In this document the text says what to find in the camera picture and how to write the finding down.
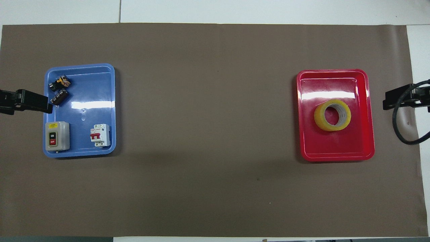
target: white circuit breaker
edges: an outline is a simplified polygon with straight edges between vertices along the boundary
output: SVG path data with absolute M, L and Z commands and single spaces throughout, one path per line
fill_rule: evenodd
M 91 142 L 94 142 L 95 147 L 110 146 L 111 140 L 109 139 L 109 125 L 107 124 L 96 124 L 91 129 L 90 138 Z
M 45 149 L 47 151 L 70 149 L 69 123 L 58 121 L 45 124 Z

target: white table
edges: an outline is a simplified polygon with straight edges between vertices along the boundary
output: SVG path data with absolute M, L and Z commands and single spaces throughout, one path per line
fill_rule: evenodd
M 0 28 L 16 24 L 118 22 L 407 25 L 413 82 L 430 78 L 428 0 L 0 0 Z M 416 109 L 415 113 L 421 136 L 430 130 L 426 125 L 430 123 L 430 114 L 425 108 Z M 427 224 L 430 224 L 430 140 L 420 144 L 420 150 Z M 114 241 L 244 242 L 262 239 L 317 238 L 122 237 Z

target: black cable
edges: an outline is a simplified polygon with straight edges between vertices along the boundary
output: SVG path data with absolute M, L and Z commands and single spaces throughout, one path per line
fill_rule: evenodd
M 397 127 L 397 110 L 399 109 L 400 104 L 403 102 L 403 99 L 412 90 L 414 90 L 415 88 L 417 88 L 419 86 L 422 86 L 424 84 L 430 84 L 430 79 L 427 80 L 427 81 L 418 82 L 417 84 L 412 84 L 405 92 L 402 93 L 402 95 L 400 95 L 399 99 L 397 100 L 397 102 L 396 102 L 396 104 L 394 106 L 394 110 L 393 110 L 393 129 L 394 129 L 394 132 L 396 133 L 397 137 L 399 138 L 399 140 L 402 141 L 403 143 L 407 144 L 407 145 L 416 145 L 416 144 L 419 144 L 419 143 L 421 143 L 423 141 L 426 141 L 428 138 L 430 138 L 430 132 L 428 132 L 427 134 L 425 134 L 424 136 L 422 136 L 419 139 L 412 140 L 412 141 L 406 140 L 400 134 L 399 128 Z

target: brown mat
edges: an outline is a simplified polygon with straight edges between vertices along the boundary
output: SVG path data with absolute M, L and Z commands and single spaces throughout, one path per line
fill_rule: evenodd
M 0 87 L 43 93 L 55 66 L 117 72 L 117 148 L 42 153 L 42 114 L 0 115 L 3 236 L 427 236 L 418 146 L 384 92 L 412 82 L 405 26 L 4 26 Z M 296 74 L 360 68 L 376 153 L 299 154 Z M 416 136 L 413 110 L 399 120 Z

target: yellow tape roll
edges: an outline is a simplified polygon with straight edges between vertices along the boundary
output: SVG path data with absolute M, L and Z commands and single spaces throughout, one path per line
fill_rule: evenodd
M 325 113 L 328 107 L 336 109 L 336 111 L 339 113 L 339 121 L 335 125 L 330 124 L 326 120 Z M 315 123 L 322 130 L 338 131 L 346 128 L 351 122 L 351 110 L 349 109 L 348 105 L 341 100 L 332 99 L 318 105 L 315 109 L 315 113 L 313 114 L 313 118 L 315 119 Z

